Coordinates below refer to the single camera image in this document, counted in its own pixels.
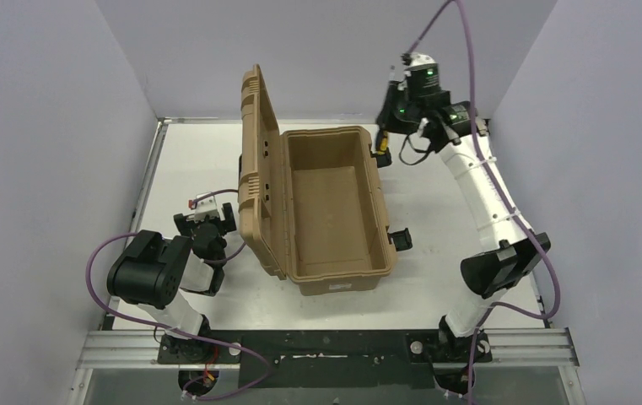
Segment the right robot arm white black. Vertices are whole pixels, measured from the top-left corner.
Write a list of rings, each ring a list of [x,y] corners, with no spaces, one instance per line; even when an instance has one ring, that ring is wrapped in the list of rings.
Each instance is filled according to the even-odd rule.
[[[402,57],[401,78],[391,77],[375,119],[375,152],[379,167],[391,164],[389,136],[402,134],[403,143],[418,134],[429,145],[421,160],[438,154],[459,186],[475,222],[482,252],[461,261],[464,283],[449,313],[440,318],[438,349],[456,362],[475,344],[472,334],[489,307],[501,301],[548,251],[546,234],[536,234],[514,208],[504,181],[495,173],[486,124],[467,101],[454,103],[440,86],[438,63],[417,52]]]

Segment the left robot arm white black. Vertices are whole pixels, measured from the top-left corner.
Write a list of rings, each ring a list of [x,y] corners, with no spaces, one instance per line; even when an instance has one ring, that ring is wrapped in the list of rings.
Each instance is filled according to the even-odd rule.
[[[201,364],[216,353],[209,320],[183,294],[219,292],[228,261],[225,236],[236,230],[235,216],[231,203],[208,197],[173,220],[179,234],[171,239],[146,229],[132,238],[108,273],[107,289],[168,326],[160,342],[164,353]]]

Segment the yellow black handled screwdriver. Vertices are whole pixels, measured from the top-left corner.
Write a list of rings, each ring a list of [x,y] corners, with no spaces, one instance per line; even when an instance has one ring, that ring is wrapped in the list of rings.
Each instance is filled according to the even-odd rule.
[[[388,149],[388,134],[386,131],[379,129],[375,135],[375,152],[385,154]]]

